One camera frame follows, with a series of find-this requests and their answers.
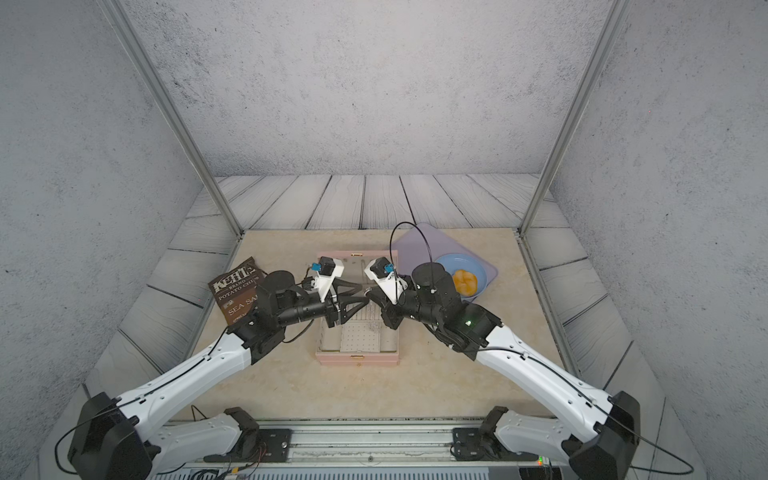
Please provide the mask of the pink jewelry box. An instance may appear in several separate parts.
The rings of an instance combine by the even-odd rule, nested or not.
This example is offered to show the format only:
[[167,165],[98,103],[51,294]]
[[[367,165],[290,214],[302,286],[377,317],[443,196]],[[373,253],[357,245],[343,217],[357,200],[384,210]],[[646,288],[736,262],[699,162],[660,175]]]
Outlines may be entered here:
[[[384,250],[322,251],[320,256],[339,259],[343,280],[363,289],[376,283],[364,273],[367,265],[387,254]],[[400,361],[399,332],[385,326],[379,307],[371,302],[344,325],[329,328],[321,323],[315,357],[325,366],[396,366]]]

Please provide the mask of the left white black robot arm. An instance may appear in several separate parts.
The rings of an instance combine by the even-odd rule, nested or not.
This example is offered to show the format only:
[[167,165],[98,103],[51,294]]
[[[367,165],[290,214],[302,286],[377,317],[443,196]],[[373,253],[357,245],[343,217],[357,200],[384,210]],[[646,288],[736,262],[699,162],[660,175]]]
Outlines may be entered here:
[[72,439],[67,473],[82,479],[147,479],[201,458],[258,461],[264,451],[259,425],[241,408],[186,425],[166,423],[283,344],[288,326],[316,318],[329,326],[344,324],[369,302],[361,289],[337,274],[315,273],[302,282],[285,270],[268,274],[256,288],[251,310],[211,345],[140,387],[86,401],[66,433]]

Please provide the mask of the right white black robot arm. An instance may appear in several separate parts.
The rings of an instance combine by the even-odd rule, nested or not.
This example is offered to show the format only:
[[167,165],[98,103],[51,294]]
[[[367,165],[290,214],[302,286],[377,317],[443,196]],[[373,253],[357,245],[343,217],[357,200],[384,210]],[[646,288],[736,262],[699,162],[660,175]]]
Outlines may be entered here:
[[401,276],[385,257],[371,261],[375,282],[367,295],[393,330],[410,318],[440,342],[511,380],[552,418],[492,410],[480,431],[509,453],[539,454],[565,461],[581,479],[623,479],[645,442],[641,407],[629,393],[610,394],[568,373],[526,344],[486,308],[465,301],[451,275],[435,262]]

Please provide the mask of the lavender cutting board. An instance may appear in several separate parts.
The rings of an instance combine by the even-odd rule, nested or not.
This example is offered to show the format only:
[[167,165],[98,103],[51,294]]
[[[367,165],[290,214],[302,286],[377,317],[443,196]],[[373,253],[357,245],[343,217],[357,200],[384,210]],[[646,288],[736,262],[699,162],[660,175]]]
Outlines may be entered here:
[[408,230],[393,242],[392,249],[397,251],[397,271],[401,275],[411,275],[419,265],[429,260],[437,262],[437,259],[445,254],[466,254],[477,259],[484,267],[488,279],[487,287],[498,276],[498,269],[491,263],[426,223],[419,224],[418,230]]

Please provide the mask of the blue plate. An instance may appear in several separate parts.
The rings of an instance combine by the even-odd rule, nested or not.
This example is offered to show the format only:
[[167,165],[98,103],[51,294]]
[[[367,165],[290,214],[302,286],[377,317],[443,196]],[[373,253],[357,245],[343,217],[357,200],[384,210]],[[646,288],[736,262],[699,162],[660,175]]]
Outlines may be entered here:
[[474,257],[471,257],[466,254],[445,254],[439,257],[437,259],[437,262],[444,267],[446,272],[450,275],[451,279],[452,279],[453,273],[459,269],[470,271],[477,276],[479,281],[478,293],[473,297],[462,297],[458,293],[463,300],[474,300],[478,295],[480,295],[485,290],[485,288],[488,285],[488,279],[487,279],[487,274],[485,272],[485,269],[480,264],[480,262]]

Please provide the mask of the yellow bread roll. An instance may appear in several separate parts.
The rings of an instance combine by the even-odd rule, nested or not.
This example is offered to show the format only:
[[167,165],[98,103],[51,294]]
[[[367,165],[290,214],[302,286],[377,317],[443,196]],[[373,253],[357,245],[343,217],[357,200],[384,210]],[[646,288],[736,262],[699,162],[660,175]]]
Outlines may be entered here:
[[476,275],[467,270],[456,270],[452,275],[456,291],[462,297],[473,297],[479,291],[479,281]]

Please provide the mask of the brown kettle chips bag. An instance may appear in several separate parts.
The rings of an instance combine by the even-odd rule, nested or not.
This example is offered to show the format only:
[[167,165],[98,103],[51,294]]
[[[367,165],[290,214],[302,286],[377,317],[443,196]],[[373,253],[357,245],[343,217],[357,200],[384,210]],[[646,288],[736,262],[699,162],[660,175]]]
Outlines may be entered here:
[[208,283],[213,299],[228,325],[236,323],[252,310],[257,300],[257,287],[265,277],[265,272],[256,260],[249,257]]

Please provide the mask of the aluminium mounting rail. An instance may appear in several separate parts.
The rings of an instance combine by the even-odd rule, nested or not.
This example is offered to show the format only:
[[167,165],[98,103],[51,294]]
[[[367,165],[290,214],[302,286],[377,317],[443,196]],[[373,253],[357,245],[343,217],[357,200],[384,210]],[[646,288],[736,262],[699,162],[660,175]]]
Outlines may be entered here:
[[[485,421],[309,422],[295,425],[268,422],[258,425],[259,429],[293,431],[288,459],[284,462],[291,466],[364,462],[375,465],[418,462],[440,465],[454,460],[450,453],[454,428],[481,429]],[[540,461],[551,461],[557,466],[570,468],[565,461],[534,455],[538,455]]]

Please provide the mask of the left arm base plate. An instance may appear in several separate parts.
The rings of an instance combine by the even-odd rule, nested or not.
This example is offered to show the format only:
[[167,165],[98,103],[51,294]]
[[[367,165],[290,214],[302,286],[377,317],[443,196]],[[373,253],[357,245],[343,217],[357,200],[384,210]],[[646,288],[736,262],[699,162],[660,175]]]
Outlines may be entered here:
[[221,455],[208,455],[205,463],[284,463],[288,459],[291,429],[245,430],[234,447]]

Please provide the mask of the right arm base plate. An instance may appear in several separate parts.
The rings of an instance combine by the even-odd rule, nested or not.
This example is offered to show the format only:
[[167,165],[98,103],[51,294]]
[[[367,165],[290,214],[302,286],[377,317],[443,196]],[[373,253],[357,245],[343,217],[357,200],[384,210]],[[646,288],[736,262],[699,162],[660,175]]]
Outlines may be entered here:
[[454,428],[450,453],[457,461],[539,461],[538,455],[507,450],[479,428]]

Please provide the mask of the left metal frame post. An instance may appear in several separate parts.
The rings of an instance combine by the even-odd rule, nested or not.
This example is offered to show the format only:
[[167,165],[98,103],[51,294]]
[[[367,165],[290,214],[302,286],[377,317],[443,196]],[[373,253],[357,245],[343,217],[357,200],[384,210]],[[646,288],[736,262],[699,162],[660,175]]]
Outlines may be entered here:
[[135,69],[149,89],[163,118],[182,147],[188,161],[210,195],[214,205],[224,216],[228,227],[235,237],[241,239],[245,229],[237,220],[229,202],[218,186],[208,164],[204,160],[201,150],[175,106],[168,89],[147,54],[121,2],[117,0],[102,0],[99,1],[99,6]]

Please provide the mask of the metal frame post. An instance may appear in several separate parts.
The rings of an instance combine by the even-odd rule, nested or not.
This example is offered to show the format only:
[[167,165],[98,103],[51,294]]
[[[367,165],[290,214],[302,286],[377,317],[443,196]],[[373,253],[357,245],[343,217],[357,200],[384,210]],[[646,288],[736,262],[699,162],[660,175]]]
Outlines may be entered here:
[[620,33],[630,5],[630,0],[615,0],[609,9],[607,18],[603,24],[600,35],[598,36],[597,43],[586,65],[553,148],[540,173],[536,189],[534,190],[531,201],[523,216],[522,223],[518,229],[521,238],[524,238],[527,235],[534,224],[541,204],[554,181],[567,148],[588,105],[590,95],[598,83],[601,72],[610,55],[610,51]]
[[175,106],[168,89],[147,54],[121,2],[117,0],[102,0],[99,1],[99,6],[135,69],[149,89],[163,118],[182,147],[188,161],[210,195],[214,205],[224,216],[228,227],[235,237],[241,239],[245,229],[237,220],[229,202],[218,186],[208,164],[204,160],[201,150]]

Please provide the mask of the right metal frame post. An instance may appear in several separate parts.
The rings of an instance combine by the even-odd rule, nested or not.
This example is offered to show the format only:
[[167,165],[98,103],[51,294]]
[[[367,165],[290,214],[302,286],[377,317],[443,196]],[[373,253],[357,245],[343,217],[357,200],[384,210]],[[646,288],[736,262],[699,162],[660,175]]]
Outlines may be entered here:
[[540,173],[536,189],[534,190],[531,201],[523,216],[522,223],[518,229],[521,238],[524,238],[527,235],[534,224],[541,204],[554,181],[567,148],[588,105],[590,95],[598,83],[601,72],[610,55],[610,51],[620,33],[630,5],[630,0],[615,0],[609,9],[607,18],[603,24],[600,35],[598,36],[597,43],[586,65],[553,148]]

